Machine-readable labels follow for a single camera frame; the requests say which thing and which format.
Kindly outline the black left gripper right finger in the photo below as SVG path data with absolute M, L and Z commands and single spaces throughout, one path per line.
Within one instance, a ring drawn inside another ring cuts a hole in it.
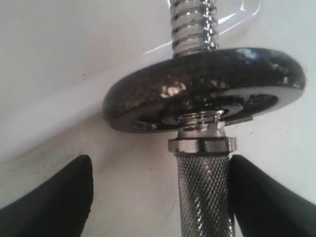
M 316 206 L 241 155 L 230 159 L 230 202 L 245 237 L 314 237 Z

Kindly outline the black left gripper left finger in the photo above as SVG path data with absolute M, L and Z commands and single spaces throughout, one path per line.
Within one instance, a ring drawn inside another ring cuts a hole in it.
M 93 202 L 92 162 L 80 155 L 0 210 L 2 237 L 79 237 Z

